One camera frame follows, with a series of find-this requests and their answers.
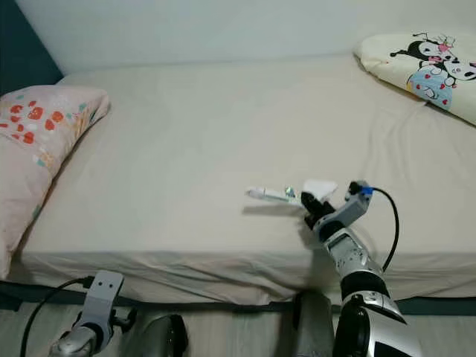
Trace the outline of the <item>cream sheeted bed mattress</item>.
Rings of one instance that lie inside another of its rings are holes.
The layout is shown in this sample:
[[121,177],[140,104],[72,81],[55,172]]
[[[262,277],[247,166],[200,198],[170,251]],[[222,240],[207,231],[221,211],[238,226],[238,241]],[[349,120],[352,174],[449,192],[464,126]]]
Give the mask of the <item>cream sheeted bed mattress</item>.
[[303,211],[247,197],[306,180],[384,188],[400,214],[396,299],[476,297],[476,128],[350,55],[69,74],[110,113],[62,167],[11,263],[11,283],[99,269],[149,303],[268,305],[336,290]]

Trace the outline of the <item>pink pillow with orange print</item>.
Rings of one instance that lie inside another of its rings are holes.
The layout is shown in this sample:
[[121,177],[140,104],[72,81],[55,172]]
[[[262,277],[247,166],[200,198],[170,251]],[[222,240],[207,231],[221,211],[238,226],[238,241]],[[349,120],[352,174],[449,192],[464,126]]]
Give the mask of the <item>pink pillow with orange print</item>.
[[9,140],[0,153],[2,277],[62,164],[109,109],[108,92],[95,86],[27,86],[1,95],[0,133]]

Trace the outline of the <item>cream cartoon print comforter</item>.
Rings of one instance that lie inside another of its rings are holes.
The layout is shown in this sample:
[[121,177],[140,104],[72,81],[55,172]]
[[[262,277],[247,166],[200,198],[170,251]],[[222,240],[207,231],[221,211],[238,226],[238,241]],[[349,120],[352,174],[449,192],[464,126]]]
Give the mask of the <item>cream cartoon print comforter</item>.
[[361,67],[476,126],[476,33],[385,33],[354,50]]

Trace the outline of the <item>dark left robot leg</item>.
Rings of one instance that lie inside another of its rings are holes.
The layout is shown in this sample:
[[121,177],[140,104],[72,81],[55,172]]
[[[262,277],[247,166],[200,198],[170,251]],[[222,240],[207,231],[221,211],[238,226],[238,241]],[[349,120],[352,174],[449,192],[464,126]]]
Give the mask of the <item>dark left robot leg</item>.
[[188,332],[180,314],[170,314],[148,323],[138,336],[130,357],[184,357]]

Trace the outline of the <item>teal upholstered headboard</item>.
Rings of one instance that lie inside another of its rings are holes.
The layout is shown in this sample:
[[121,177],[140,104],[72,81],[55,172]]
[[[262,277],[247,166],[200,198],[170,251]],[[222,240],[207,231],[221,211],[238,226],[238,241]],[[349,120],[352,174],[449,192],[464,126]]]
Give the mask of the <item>teal upholstered headboard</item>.
[[1,94],[57,84],[64,75],[15,0],[0,0]]

